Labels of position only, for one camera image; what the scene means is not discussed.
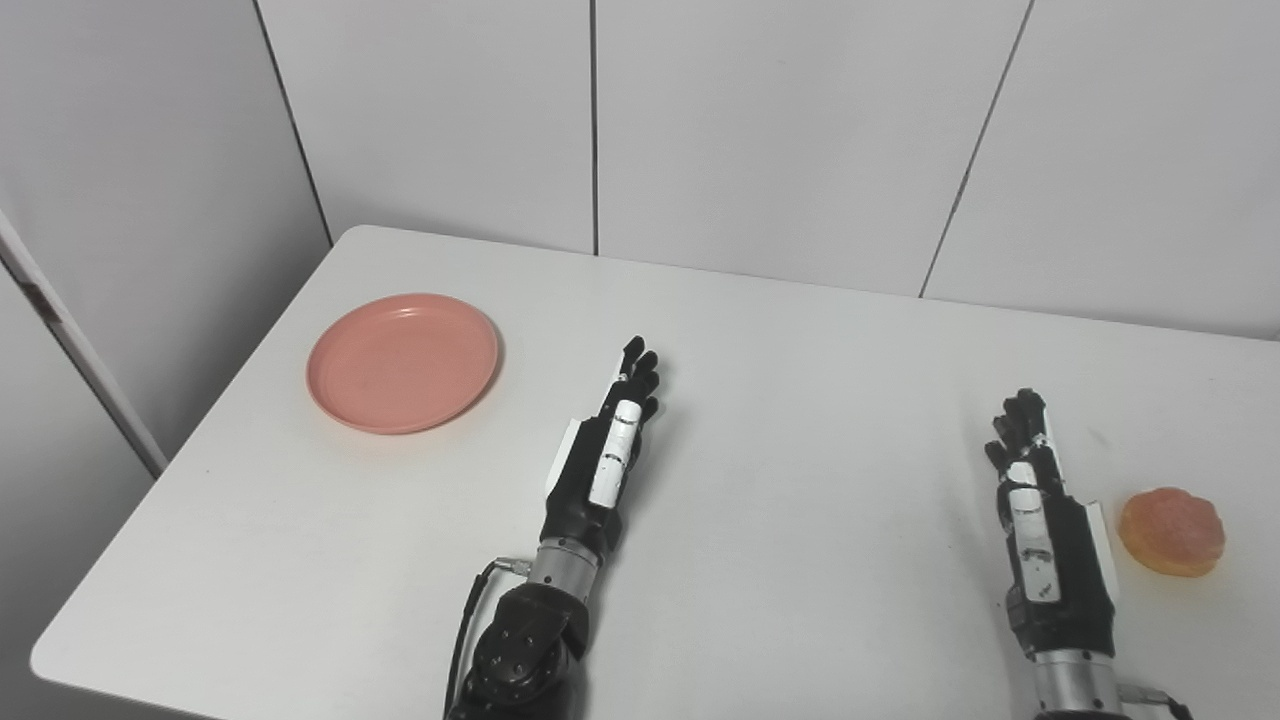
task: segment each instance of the metal connector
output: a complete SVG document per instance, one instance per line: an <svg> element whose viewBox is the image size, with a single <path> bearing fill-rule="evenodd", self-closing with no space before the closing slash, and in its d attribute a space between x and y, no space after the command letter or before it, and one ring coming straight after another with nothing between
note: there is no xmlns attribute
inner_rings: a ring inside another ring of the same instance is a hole
<svg viewBox="0 0 1280 720"><path fill-rule="evenodd" d="M495 557L493 565L499 570L506 570L521 578L527 578L529 573L534 570L532 560L521 560L518 557Z"/></svg>
<svg viewBox="0 0 1280 720"><path fill-rule="evenodd" d="M1120 702L1129 705L1169 705L1169 693L1140 685L1120 684Z"/></svg>

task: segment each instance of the bread bun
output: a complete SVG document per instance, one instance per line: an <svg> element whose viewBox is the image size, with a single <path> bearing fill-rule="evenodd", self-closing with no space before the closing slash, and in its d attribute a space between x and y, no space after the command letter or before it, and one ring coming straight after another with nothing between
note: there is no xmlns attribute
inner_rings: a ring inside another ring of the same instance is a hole
<svg viewBox="0 0 1280 720"><path fill-rule="evenodd" d="M1157 488L1130 497L1120 511L1119 534L1134 560L1183 578L1207 574L1226 546L1213 503L1181 488Z"/></svg>

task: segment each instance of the cable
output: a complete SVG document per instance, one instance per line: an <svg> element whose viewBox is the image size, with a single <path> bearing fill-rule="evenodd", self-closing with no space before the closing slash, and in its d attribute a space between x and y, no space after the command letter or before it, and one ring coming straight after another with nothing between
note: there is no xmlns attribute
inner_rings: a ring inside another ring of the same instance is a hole
<svg viewBox="0 0 1280 720"><path fill-rule="evenodd" d="M484 594L485 585L489 584L489 575L498 569L498 562L493 561L485 566L484 571L476 575L471 583L471 594L467 603L462 606L462 623L458 624L458 639L453 643L453 660L449 662L449 684L444 685L444 715L449 716L453 708L453 696L458 685L458 665L462 662L462 646L467 642L467 630L471 628L471 616L475 615L476 606L480 605L480 596Z"/></svg>

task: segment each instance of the black robotic forearm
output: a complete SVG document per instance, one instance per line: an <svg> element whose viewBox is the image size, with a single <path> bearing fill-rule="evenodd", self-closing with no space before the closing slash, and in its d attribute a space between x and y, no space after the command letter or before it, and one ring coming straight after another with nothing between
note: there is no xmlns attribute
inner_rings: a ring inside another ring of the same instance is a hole
<svg viewBox="0 0 1280 720"><path fill-rule="evenodd" d="M622 533L617 501L644 423L658 410L657 364L644 340L634 338L599 414L571 424L529 579L498 601L447 720L575 716L579 662L590 639L586 602Z"/></svg>

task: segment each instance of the robotic hand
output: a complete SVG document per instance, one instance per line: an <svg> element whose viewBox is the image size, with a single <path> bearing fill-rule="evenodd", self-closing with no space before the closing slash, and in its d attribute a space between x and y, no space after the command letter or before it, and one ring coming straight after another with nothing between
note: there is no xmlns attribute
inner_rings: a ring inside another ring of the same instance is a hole
<svg viewBox="0 0 1280 720"><path fill-rule="evenodd" d="M590 632L586 601L622 534L617 502L640 454L640 432L658 411L652 397L657 365L658 356L645 352L644 340L632 338L599 414L570 423L548 477L547 520L532 565L495 561L527 571L529 579L498 601L457 697L456 667L451 670L447 720L573 716L579 662ZM477 577L467 601L454 661L486 577Z"/></svg>
<svg viewBox="0 0 1280 720"><path fill-rule="evenodd" d="M1190 720L1167 694L1116 683L1116 579L1102 510L1068 495L1044 401L1023 388L993 424L1000 442L986 451L1000 473L996 510L1014 570L1005 609L1036 664L1037 720L1123 720L1121 701L1166 705Z"/></svg>

